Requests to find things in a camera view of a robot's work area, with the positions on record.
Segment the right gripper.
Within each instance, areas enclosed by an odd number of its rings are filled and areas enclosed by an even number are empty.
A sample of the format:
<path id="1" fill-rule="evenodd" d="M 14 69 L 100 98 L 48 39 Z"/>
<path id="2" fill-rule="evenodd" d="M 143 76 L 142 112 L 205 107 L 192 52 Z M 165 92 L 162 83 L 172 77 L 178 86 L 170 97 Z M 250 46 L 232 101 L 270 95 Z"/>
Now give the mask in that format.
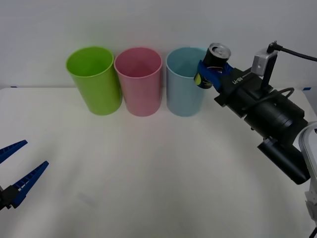
<path id="1" fill-rule="evenodd" d="M 223 63 L 206 64 L 200 60 L 197 67 L 197 86 L 219 90 L 219 95 L 214 100 L 220 106 L 230 108 L 240 118 L 248 113 L 251 105 L 273 90 L 270 85 L 262 88 L 262 81 L 250 69 L 241 71 L 227 62 L 223 66 Z"/>

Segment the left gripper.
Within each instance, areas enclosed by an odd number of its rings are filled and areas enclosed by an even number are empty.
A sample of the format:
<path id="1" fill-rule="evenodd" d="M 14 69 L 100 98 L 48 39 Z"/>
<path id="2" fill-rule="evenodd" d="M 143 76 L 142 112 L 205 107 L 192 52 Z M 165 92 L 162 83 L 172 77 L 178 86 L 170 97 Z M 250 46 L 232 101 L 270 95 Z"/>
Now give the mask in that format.
<path id="1" fill-rule="evenodd" d="M 21 149 L 23 146 L 25 146 L 27 143 L 28 142 L 26 140 L 22 140 L 0 149 L 0 164 L 8 159 L 15 152 L 17 152 L 19 149 Z M 17 208 L 26 198 L 27 193 L 37 182 L 37 180 L 48 167 L 48 165 L 48 161 L 44 161 L 29 174 L 24 176 L 13 185 L 10 185 L 6 189 L 3 189 L 0 186 L 0 210 L 2 210 L 4 207 L 6 207 L 7 209 L 10 209 L 11 207 Z"/>

